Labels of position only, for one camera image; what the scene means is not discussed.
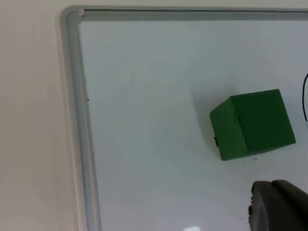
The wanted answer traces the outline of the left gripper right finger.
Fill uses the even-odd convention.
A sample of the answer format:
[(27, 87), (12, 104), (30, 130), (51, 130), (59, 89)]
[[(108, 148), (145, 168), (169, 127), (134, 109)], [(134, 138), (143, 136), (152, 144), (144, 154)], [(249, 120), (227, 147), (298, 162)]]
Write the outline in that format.
[(308, 230), (308, 194), (286, 180), (274, 180), (272, 185), (283, 196), (284, 200), (294, 210), (293, 214), (302, 222), (305, 231)]

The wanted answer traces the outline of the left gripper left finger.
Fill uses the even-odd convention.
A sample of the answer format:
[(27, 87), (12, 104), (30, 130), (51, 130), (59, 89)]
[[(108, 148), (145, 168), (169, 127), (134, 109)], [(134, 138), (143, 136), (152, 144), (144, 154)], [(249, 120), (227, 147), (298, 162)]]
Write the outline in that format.
[(300, 219), (296, 212), (271, 182), (256, 181), (251, 192), (251, 205), (248, 207), (250, 230), (300, 230)]

